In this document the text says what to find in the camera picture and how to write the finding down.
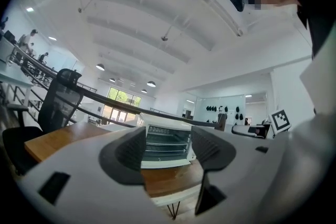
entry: wooden desk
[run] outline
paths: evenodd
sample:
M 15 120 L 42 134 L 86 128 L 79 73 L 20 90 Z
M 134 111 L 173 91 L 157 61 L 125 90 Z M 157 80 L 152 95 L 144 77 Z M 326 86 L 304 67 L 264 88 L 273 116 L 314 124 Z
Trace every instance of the wooden desk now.
M 26 151 L 39 163 L 72 142 L 109 133 L 87 122 L 79 122 L 25 142 Z
M 71 126 L 45 134 L 25 143 L 27 152 L 38 162 L 42 162 L 62 147 L 78 140 L 110 133 L 90 123 L 76 123 Z M 147 193 L 151 198 L 170 196 L 199 186 L 203 169 L 198 161 L 190 165 L 165 168 L 142 169 Z

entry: window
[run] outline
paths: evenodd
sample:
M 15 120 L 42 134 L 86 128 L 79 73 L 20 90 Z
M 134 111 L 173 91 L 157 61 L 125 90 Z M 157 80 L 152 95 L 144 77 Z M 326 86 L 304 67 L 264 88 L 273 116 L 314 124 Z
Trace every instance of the window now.
M 141 101 L 141 97 L 139 96 L 132 95 L 127 92 L 119 91 L 112 87 L 110 88 L 107 98 L 116 100 L 121 103 L 137 106 L 137 107 L 140 105 L 140 101 Z
M 110 91 L 107 95 L 107 98 L 116 100 L 118 102 L 122 102 L 125 104 L 130 104 L 133 106 L 139 106 L 141 97 L 132 95 L 127 92 L 119 91 L 115 88 L 110 88 Z M 108 118 L 118 122 L 127 122 L 135 120 L 136 115 L 132 113 L 128 113 L 125 111 L 120 111 L 118 109 L 114 109 L 110 106 L 104 105 L 101 114 L 104 118 Z

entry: white ceiling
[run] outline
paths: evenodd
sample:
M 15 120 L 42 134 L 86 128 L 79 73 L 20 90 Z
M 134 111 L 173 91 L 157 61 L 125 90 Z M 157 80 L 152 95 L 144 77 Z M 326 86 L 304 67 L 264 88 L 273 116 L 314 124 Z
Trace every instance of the white ceiling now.
M 292 14 L 288 8 L 239 13 L 229 0 L 25 1 L 36 11 L 29 15 L 39 32 L 55 36 L 85 66 L 103 63 L 106 73 L 139 89 L 149 80 L 160 88 L 191 62 L 230 48 L 237 35 Z

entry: wooden table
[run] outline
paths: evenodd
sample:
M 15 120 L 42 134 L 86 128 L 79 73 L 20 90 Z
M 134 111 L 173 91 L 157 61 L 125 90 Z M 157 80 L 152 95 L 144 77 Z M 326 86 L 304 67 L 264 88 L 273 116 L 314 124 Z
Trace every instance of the wooden table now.
M 27 152 L 38 162 L 42 162 L 62 147 L 89 137 L 110 133 L 90 123 L 76 123 L 45 134 L 25 143 Z M 199 191 L 203 169 L 198 161 L 190 165 L 165 168 L 142 169 L 146 190 L 158 206 L 173 204 L 195 195 Z

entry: doorway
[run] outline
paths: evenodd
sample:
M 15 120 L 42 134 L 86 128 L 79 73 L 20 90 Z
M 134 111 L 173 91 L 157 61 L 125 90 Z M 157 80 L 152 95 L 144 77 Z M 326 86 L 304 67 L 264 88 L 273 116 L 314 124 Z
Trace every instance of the doorway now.
M 249 125 L 261 124 L 267 117 L 267 95 L 265 92 L 246 96 L 245 118 Z
M 102 116 L 117 122 L 126 122 L 135 120 L 136 115 L 119 109 L 104 106 Z

